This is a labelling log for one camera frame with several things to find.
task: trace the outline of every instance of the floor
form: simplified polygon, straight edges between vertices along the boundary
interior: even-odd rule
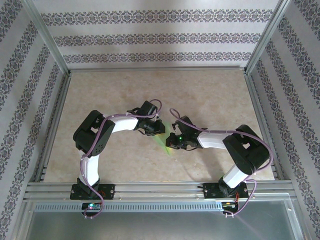
[[[155,98],[163,103],[160,118],[169,129],[166,135],[112,134],[99,158],[100,181],[216,181],[230,169],[234,163],[224,149],[165,148],[175,121],[169,108],[201,128],[234,130],[247,124],[261,136],[241,70],[77,72],[72,74],[44,181],[77,180],[80,157],[73,134],[90,111],[125,113]],[[271,168],[254,178],[274,179]]]

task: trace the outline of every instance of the patterned wallpaper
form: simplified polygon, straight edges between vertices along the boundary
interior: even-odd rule
[[[312,239],[320,239],[319,16],[319,1],[292,1],[251,73]]]
[[[244,67],[277,2],[34,1],[71,69]]]
[[[0,240],[10,239],[63,74],[20,1],[0,0]]]

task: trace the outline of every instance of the purple cable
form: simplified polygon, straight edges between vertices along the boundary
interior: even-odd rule
[[[183,124],[185,124],[185,125],[187,125],[187,126],[189,126],[189,127],[191,127],[191,128],[194,128],[194,129],[196,129],[196,130],[199,130],[199,131],[202,131],[202,132],[206,132],[206,133],[211,133],[211,134],[240,134],[240,135],[244,135],[244,136],[247,136],[247,137],[249,137],[249,138],[252,138],[252,139],[260,142],[261,144],[263,144],[263,145],[265,146],[265,148],[269,151],[269,156],[270,156],[270,157],[269,157],[269,162],[268,162],[265,166],[257,169],[257,170],[255,171],[255,173],[258,173],[258,172],[260,172],[261,170],[266,169],[266,168],[269,167],[269,166],[271,165],[271,163],[274,161],[274,153],[272,152],[271,148],[269,147],[268,144],[266,144],[266,142],[264,142],[264,141],[263,141],[262,139],[260,139],[259,137],[256,137],[256,136],[251,135],[251,134],[246,133],[246,132],[235,131],[235,130],[204,130],[204,129],[201,129],[201,128],[195,126],[195,125],[192,125],[192,124],[190,124],[190,123],[187,123],[187,122],[183,121],[183,120],[180,118],[180,113],[179,113],[177,110],[175,110],[174,108],[170,108],[169,111],[170,111],[170,113],[171,113],[176,119],[178,119],[180,122],[182,122]]]
[[[254,179],[248,179],[248,180],[245,180],[246,182],[254,182],[254,187],[252,189],[252,192],[250,193],[249,197],[247,198],[247,200],[245,201],[245,203],[243,204],[243,206],[238,210],[236,211],[235,213],[233,213],[232,211],[229,211],[229,210],[223,210],[224,212],[228,213],[226,216],[232,216],[234,217],[235,215],[239,214],[248,204],[249,200],[252,198],[252,196],[254,195],[254,192],[257,188],[257,181],[254,180]]]
[[[110,119],[116,118],[116,117],[153,118],[153,117],[155,117],[155,116],[161,111],[161,108],[162,108],[162,102],[161,102],[159,99],[152,99],[152,100],[150,100],[149,102],[151,103],[151,102],[154,102],[154,101],[159,102],[160,107],[159,107],[159,109],[158,109],[155,113],[153,113],[153,114],[151,114],[151,115],[134,115],[134,114],[131,114],[131,113],[119,113],[119,114],[114,114],[114,115],[107,116],[107,117],[102,121],[102,123],[101,123],[101,125],[100,125],[100,127],[99,127],[99,130],[98,130],[98,132],[96,133],[96,137],[95,137],[95,139],[94,139],[94,141],[93,141],[93,144],[92,144],[92,146],[90,147],[89,151],[88,151],[86,154],[82,155],[81,161],[80,161],[80,172],[81,172],[81,175],[82,175],[82,177],[83,177],[83,180],[84,180],[85,184],[90,188],[90,190],[93,191],[93,192],[101,199],[100,210],[99,210],[95,215],[91,216],[90,219],[94,219],[96,216],[98,216],[98,215],[102,212],[102,210],[103,210],[103,208],[104,208],[104,205],[105,205],[105,202],[104,202],[104,198],[101,196],[101,194],[98,193],[98,192],[88,183],[88,180],[85,178],[85,171],[84,171],[84,167],[83,167],[83,162],[84,162],[84,161],[83,161],[83,160],[84,160],[86,157],[88,157],[88,156],[91,154],[91,152],[94,150],[94,148],[95,148],[95,146],[96,146],[96,144],[97,144],[97,142],[98,142],[99,136],[100,136],[100,134],[101,134],[101,131],[102,131],[102,129],[103,129],[103,127],[104,127],[104,125],[105,125],[105,123],[106,123],[107,120],[110,120]],[[86,215],[87,210],[88,210],[88,208],[86,208],[86,209],[84,210],[84,213],[83,213],[83,215],[84,215],[85,218],[87,218],[87,215]]]

